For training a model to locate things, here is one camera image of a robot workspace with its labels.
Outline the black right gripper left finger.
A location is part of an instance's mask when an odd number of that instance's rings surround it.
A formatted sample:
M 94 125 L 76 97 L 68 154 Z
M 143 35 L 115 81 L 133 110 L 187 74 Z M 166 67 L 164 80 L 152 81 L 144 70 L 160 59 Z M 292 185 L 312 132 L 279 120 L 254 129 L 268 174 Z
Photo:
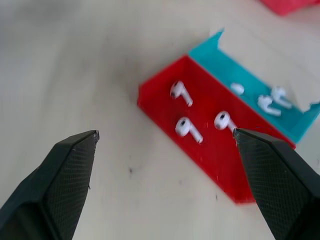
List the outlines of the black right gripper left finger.
M 0 208 L 0 240 L 73 239 L 99 138 L 90 130 L 53 146 Z

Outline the white earbud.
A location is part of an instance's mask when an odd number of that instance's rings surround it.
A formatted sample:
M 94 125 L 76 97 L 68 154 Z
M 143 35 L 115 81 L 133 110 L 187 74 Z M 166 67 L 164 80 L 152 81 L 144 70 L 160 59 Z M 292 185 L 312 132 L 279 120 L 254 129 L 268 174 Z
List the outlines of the white earbud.
M 193 105 L 193 100 L 182 81 L 175 82 L 170 89 L 170 96 L 173 99 L 183 97 L 188 107 Z
M 182 117 L 178 120 L 175 126 L 175 131 L 181 137 L 191 134 L 198 144 L 203 142 L 203 136 L 188 117 Z
M 274 86 L 271 89 L 270 95 L 271 95 L 273 101 L 276 102 L 278 105 L 280 105 L 286 109 L 292 108 L 293 105 L 289 101 L 285 100 L 286 91 L 283 87 Z
M 221 111 L 217 114 L 214 119 L 214 126 L 218 130 L 224 130 L 228 128 L 231 132 L 237 128 L 227 111 Z
M 269 95 L 260 95 L 257 99 L 257 105 L 267 114 L 279 117 L 281 111 L 276 108 L 272 108 L 271 104 L 273 99 Z
M 236 93 L 239 96 L 243 95 L 245 92 L 244 86 L 236 82 L 231 83 L 230 88 L 234 93 Z

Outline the teal open tray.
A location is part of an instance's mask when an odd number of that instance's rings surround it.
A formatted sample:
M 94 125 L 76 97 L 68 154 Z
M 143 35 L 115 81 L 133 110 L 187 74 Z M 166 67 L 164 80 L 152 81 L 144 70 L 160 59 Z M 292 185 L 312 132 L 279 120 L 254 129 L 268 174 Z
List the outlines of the teal open tray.
M 190 50 L 188 55 L 230 90 L 231 83 L 243 85 L 244 94 L 239 95 L 239 98 L 291 142 L 297 144 L 320 115 L 320 102 L 312 103 L 308 110 L 302 111 L 285 96 L 284 99 L 292 104 L 292 108 L 278 105 L 271 97 L 271 89 L 274 86 L 267 85 L 219 49 L 222 34 L 222 30 L 218 31 Z M 279 109 L 281 115 L 274 116 L 264 112 L 257 104 L 260 95 L 270 96 L 272 98 L 270 107 Z

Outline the red fabric pouch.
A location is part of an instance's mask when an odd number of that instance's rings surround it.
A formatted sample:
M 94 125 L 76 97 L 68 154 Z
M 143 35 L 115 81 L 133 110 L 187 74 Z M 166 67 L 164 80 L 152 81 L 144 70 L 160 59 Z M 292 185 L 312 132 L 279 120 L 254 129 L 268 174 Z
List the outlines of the red fabric pouch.
M 320 0 L 259 0 L 274 13 L 285 16 L 300 9 L 320 4 Z

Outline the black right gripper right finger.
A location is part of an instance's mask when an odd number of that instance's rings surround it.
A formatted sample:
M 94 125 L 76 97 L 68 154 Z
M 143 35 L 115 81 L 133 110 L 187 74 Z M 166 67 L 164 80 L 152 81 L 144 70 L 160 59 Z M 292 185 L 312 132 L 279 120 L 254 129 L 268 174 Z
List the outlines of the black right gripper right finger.
M 320 175 L 282 139 L 244 128 L 233 137 L 275 240 L 320 240 Z

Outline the red open tray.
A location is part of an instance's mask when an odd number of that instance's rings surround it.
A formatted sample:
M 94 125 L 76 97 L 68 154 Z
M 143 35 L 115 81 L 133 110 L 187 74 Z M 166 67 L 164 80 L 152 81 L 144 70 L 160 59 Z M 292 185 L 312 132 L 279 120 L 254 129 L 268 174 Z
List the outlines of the red open tray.
M 182 96 L 171 97 L 171 87 L 177 81 L 183 82 L 192 106 L 187 106 Z M 255 199 L 231 131 L 214 126 L 217 114 L 226 111 L 237 127 L 286 139 L 187 55 L 141 84 L 137 105 L 237 204 Z M 197 143 L 190 133 L 185 137 L 176 133 L 176 124 L 182 117 L 189 118 L 197 128 L 202 143 Z

